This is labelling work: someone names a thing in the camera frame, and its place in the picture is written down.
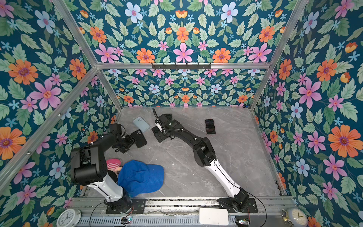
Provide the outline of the black phone case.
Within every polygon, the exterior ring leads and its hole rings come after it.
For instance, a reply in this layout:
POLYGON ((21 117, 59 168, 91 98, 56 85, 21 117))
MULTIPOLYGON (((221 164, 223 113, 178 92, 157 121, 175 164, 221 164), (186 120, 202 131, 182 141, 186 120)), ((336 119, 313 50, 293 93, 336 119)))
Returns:
POLYGON ((141 148, 147 145, 147 140, 141 130, 136 130, 131 134, 131 137, 135 140, 137 148, 141 148))

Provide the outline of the pink-edged smartphone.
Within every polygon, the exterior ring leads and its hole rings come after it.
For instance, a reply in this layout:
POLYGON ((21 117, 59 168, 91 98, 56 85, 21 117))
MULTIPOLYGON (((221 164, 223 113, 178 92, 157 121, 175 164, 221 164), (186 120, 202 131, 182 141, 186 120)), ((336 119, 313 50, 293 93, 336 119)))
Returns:
POLYGON ((216 134, 215 122, 214 122, 213 119, 206 119, 205 120, 205 127, 206 127, 206 134, 207 135, 216 134))

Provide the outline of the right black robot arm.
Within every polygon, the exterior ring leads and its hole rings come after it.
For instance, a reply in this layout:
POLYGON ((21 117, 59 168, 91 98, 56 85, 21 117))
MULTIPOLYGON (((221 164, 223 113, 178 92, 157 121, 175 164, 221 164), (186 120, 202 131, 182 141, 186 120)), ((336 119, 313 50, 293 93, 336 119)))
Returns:
POLYGON ((171 113, 158 115, 154 108, 152 111, 156 118, 156 126, 152 128, 152 132, 158 142, 162 143, 168 138, 179 138, 189 145, 196 163, 207 169, 226 191, 229 202, 225 206, 231 207, 235 212, 243 212, 248 204, 249 194, 221 166, 210 140, 187 130, 179 121, 173 119, 171 113))

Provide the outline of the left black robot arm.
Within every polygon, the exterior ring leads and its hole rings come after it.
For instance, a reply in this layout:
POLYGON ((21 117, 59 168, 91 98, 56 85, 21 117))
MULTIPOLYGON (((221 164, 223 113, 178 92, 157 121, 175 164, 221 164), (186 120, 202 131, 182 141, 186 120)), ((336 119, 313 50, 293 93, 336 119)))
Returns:
POLYGON ((132 202, 128 193, 109 175, 104 153, 109 148, 126 152, 135 143, 120 124, 112 124, 109 132, 95 142, 71 152, 71 182, 88 186, 101 194, 111 210, 128 213, 132 202))

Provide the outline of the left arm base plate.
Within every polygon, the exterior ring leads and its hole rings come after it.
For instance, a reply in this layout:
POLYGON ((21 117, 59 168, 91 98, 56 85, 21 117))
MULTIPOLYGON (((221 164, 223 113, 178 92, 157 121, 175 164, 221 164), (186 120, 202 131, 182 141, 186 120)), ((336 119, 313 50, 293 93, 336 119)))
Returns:
POLYGON ((146 206, 146 199, 131 198, 126 204, 125 201, 115 201, 110 203, 106 209, 106 214, 143 214, 146 206))

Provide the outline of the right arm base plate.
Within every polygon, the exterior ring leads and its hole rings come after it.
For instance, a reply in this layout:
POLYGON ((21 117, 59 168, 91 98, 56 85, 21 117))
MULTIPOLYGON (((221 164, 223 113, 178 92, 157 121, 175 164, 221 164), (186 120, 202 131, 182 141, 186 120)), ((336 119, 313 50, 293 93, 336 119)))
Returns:
POLYGON ((218 198, 216 201, 219 208, 226 209, 228 213, 258 213, 256 200, 253 198, 249 198, 246 203, 231 197, 218 198))

